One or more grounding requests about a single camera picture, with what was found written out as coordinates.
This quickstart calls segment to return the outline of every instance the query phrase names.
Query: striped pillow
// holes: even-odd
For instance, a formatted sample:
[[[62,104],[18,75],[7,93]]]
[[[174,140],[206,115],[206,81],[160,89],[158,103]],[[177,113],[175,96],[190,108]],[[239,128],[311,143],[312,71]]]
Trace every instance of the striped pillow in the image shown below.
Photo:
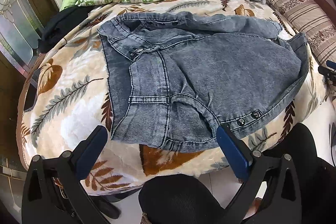
[[[307,35],[319,63],[336,62],[336,29],[314,0],[267,0],[292,26]]]

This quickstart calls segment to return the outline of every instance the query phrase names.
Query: screw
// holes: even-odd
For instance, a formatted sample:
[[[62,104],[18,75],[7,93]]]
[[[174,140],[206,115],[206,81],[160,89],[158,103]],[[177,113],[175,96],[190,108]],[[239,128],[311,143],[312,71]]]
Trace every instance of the screw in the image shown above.
[[[63,158],[69,158],[71,156],[71,151],[67,150],[62,153]]]
[[[255,157],[257,157],[257,158],[259,158],[259,157],[261,156],[261,152],[260,152],[259,150],[254,150],[254,151],[252,152],[252,154],[253,154],[253,156],[255,156]]]
[[[291,157],[290,154],[285,154],[285,155],[284,155],[284,158],[285,158],[286,160],[291,160],[291,159],[292,159],[292,157]]]
[[[40,155],[35,155],[35,156],[32,158],[33,161],[38,161],[39,159],[40,159]]]

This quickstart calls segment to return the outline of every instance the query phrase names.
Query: bed sheet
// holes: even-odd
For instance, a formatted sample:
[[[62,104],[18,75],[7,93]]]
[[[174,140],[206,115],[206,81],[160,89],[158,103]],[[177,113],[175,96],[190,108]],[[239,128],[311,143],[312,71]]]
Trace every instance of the bed sheet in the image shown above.
[[[205,16],[220,13],[274,20],[283,26],[281,38],[290,39],[295,34],[280,13],[249,0],[164,0],[151,4],[101,6],[38,59],[35,64],[39,70],[36,101],[24,111],[31,74],[27,78],[18,106],[16,130],[22,164],[28,167],[36,154],[52,158],[65,150],[73,150],[97,125],[111,130],[113,105],[108,95],[108,74],[97,32],[100,25],[123,13],[183,10]],[[309,73],[300,91],[266,127],[243,139],[250,149],[262,151],[272,147],[325,100],[328,93],[323,76],[318,73],[318,64],[310,48],[308,54]],[[89,195],[104,195],[140,187],[155,176],[177,173],[199,176],[227,166],[220,148],[179,153],[109,138],[89,176],[81,183]]]

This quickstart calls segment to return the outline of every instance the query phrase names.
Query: jeans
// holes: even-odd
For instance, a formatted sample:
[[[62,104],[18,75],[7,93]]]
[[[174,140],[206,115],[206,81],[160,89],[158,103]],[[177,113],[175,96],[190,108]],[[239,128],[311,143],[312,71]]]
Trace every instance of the jeans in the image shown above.
[[[218,146],[222,123],[238,138],[264,127],[308,73],[305,35],[284,41],[281,28],[189,12],[126,13],[104,23],[111,139],[195,152]]]

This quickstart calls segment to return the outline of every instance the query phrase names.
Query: black cloth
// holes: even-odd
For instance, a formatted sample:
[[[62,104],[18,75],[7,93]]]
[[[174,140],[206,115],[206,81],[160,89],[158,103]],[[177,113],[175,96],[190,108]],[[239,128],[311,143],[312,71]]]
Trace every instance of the black cloth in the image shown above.
[[[297,172],[302,202],[302,224],[330,223],[336,202],[336,168],[317,157],[308,128],[299,123],[266,156],[290,154]],[[139,193],[142,223],[218,223],[224,209],[197,179],[186,175],[155,177]]]
[[[85,20],[95,6],[73,6],[53,16],[45,26],[39,42],[39,52],[47,53],[73,28]]]

